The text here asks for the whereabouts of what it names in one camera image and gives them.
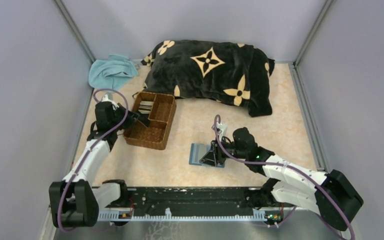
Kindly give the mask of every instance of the black motor joint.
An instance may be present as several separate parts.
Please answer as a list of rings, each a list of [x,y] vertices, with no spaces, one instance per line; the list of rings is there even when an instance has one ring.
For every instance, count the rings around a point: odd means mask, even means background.
[[[245,199],[248,207],[263,208],[276,207],[279,203],[272,195],[272,190],[279,180],[269,178],[260,189],[249,189],[245,191]]]
[[[248,128],[242,127],[233,132],[233,144],[235,146],[234,157],[245,159],[248,162],[265,162],[270,156],[275,155],[274,152],[258,146],[255,138]],[[262,164],[246,164],[249,170],[265,176]]]
[[[114,109],[113,103],[109,101],[101,101],[95,105],[96,122],[92,123],[90,126],[90,135],[87,137],[88,141],[98,139],[122,121],[127,110],[120,103],[117,105],[118,107],[116,109]],[[151,123],[150,120],[143,114],[129,111],[123,123],[117,129],[105,136],[102,140],[107,141],[109,149],[112,150],[114,143],[118,138],[117,131],[129,129],[136,123],[136,121],[140,121],[146,127],[149,127]]]
[[[320,186],[338,205],[349,222],[354,219],[364,204],[362,197],[350,181],[338,170],[334,169],[326,174],[326,179]],[[347,230],[348,226],[342,216],[319,189],[314,193],[314,196],[321,218],[339,231]]]

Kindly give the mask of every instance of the zip tie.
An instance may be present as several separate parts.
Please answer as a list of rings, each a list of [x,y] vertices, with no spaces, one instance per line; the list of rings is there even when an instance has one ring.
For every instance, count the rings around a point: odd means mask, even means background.
[[[288,167],[288,165],[289,165],[289,162],[288,162],[288,161],[284,161],[284,162],[283,162],[283,166],[282,166],[282,175],[283,175],[283,176],[285,176],[285,170],[286,170],[286,168]]]
[[[89,147],[86,148],[86,150],[88,150],[89,153],[92,153],[92,150],[93,150],[93,149],[91,148],[92,145],[90,145]]]

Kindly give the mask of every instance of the blue cloth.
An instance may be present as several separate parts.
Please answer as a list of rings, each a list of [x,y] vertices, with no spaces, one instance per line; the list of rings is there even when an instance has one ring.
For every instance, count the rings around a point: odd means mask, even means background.
[[[110,55],[108,60],[96,60],[89,71],[89,85],[95,89],[119,90],[132,77],[139,75],[129,58]]]

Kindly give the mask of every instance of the beige floor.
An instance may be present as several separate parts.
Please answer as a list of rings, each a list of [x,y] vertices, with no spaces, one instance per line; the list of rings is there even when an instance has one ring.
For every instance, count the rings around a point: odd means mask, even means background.
[[[142,89],[149,68],[142,66],[139,76],[123,86],[130,106],[132,94]],[[224,168],[189,165],[191,143],[209,144],[214,116],[221,115],[228,125],[226,136],[247,127],[256,142],[290,162],[315,170],[315,162],[287,64],[277,64],[270,77],[270,102],[273,115],[250,117],[246,109],[207,99],[177,100],[177,109],[165,150],[127,145],[119,136],[112,152],[99,169],[94,185],[105,180],[123,179],[135,187],[236,187],[261,186],[266,178],[251,172],[244,164],[228,159]],[[124,104],[121,97],[114,100]],[[76,160],[82,154],[90,125],[95,121],[95,101],[90,104]]]

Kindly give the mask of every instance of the gray wall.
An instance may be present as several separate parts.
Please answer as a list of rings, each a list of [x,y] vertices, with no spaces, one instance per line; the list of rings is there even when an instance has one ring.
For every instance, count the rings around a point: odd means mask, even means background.
[[[325,0],[64,0],[98,59],[140,59],[167,39],[253,44],[295,60]]]
[[[331,168],[365,203],[363,239],[384,239],[384,1],[337,1],[299,66]]]
[[[0,0],[0,239],[39,237],[89,106],[89,67],[51,0]]]

